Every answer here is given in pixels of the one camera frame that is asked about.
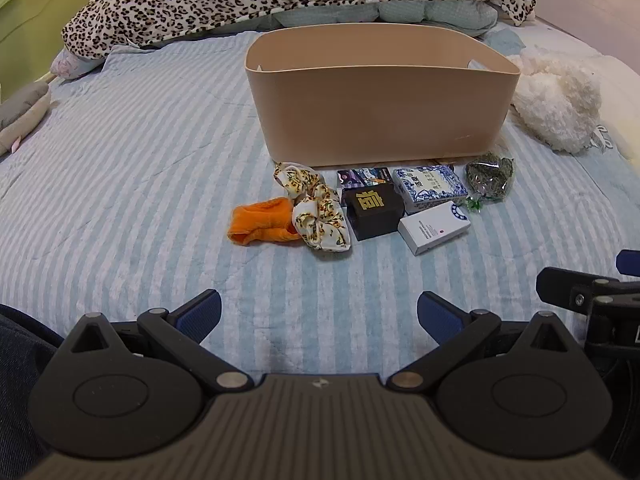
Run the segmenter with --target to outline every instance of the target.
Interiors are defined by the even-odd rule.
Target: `blue and white striped blanket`
[[[2,303],[64,335],[87,311],[134,319],[212,287],[223,315],[203,345],[236,366],[386,376],[434,344],[415,315],[423,290],[528,319],[546,308],[534,289],[543,267],[617,276],[616,253],[640,247],[628,221],[640,186],[617,151],[557,155],[511,117],[508,198],[424,255],[397,234],[341,254],[233,245],[231,209],[283,195],[243,69],[256,37],[120,48],[101,73],[54,88],[49,117],[0,164]],[[601,179],[612,164],[628,180],[612,183],[616,200],[591,158]]]

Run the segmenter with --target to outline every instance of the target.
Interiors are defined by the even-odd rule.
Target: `stuffed animal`
[[[49,110],[51,91],[44,81],[23,86],[0,105],[0,155],[20,146]]]
[[[567,54],[525,48],[509,56],[522,75],[513,95],[524,123],[553,150],[577,153],[600,121],[600,81]]]

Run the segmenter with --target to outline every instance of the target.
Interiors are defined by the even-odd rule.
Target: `orange scrunchie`
[[[298,240],[300,235],[291,222],[292,211],[293,204],[285,197],[238,206],[231,215],[231,226],[226,235],[232,242],[241,245],[247,245],[252,240]]]

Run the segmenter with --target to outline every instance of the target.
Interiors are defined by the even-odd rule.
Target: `dark denim fabric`
[[[47,449],[27,418],[29,393],[62,338],[43,324],[0,305],[0,479],[20,478]]]

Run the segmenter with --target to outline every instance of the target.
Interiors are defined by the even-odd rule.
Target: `scrunchie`
[[[311,168],[276,164],[273,177],[295,201],[291,219],[305,243],[317,250],[343,252],[351,247],[349,229],[338,193]]]

